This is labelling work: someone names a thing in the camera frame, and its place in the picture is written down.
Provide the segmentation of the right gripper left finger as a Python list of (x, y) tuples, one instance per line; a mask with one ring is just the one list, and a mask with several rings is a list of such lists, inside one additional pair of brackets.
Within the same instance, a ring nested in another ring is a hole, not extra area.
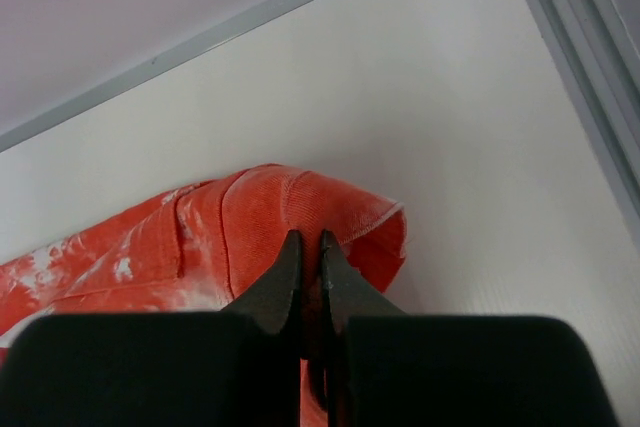
[(273, 265), (222, 313), (251, 319), (268, 337), (301, 356), (302, 236), (290, 230)]

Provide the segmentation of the orange white-speckled trousers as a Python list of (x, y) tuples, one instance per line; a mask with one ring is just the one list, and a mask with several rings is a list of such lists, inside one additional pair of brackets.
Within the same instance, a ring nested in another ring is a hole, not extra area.
[(291, 230), (306, 278), (323, 231), (385, 290), (405, 260), (402, 206), (346, 182), (258, 166), (153, 197), (1, 268), (1, 343), (51, 313), (218, 310), (262, 275)]

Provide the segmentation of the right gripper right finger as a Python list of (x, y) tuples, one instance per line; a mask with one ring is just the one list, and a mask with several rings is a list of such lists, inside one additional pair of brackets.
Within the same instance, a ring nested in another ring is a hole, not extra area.
[(328, 230), (321, 235), (320, 277), (328, 424), (351, 426), (353, 395), (348, 387), (347, 324), (355, 317), (403, 316), (405, 313), (349, 264), (335, 235)]

